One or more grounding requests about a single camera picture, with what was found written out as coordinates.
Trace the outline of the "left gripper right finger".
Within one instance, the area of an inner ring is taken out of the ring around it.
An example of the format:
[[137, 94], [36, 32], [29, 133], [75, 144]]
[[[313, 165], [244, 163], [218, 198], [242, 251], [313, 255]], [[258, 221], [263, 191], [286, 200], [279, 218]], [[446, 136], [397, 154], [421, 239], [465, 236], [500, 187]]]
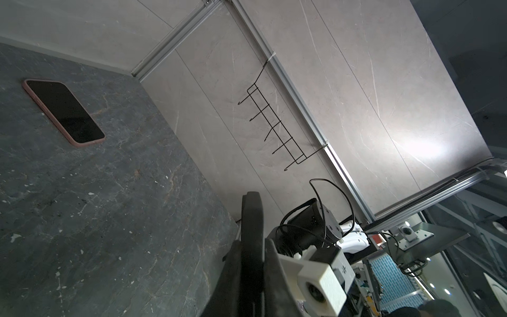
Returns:
[[264, 243], [264, 316], [302, 316], [297, 302], [290, 293], [274, 242], [265, 239]]

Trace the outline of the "black phone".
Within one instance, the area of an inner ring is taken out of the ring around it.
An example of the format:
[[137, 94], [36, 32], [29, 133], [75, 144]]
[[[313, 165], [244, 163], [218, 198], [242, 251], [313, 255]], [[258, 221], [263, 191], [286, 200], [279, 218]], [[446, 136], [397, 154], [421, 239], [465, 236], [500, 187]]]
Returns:
[[258, 192], [242, 198], [240, 315], [262, 316], [264, 310], [264, 208]]

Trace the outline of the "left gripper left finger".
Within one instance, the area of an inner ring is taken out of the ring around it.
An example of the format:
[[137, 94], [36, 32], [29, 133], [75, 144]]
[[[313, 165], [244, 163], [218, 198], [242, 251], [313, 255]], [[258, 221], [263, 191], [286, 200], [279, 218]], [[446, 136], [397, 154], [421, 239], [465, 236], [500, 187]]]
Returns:
[[201, 316], [239, 316], [242, 246], [239, 240], [231, 249], [219, 277], [217, 286]]

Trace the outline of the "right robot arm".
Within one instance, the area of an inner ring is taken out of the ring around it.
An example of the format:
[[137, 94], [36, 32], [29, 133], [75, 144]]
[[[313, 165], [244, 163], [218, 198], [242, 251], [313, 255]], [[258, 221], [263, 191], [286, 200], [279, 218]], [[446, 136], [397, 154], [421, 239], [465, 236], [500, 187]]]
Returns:
[[346, 254], [357, 254], [370, 246], [368, 235], [354, 218], [340, 223], [316, 198], [285, 215], [268, 238], [285, 256], [301, 255], [311, 246], [337, 246]]

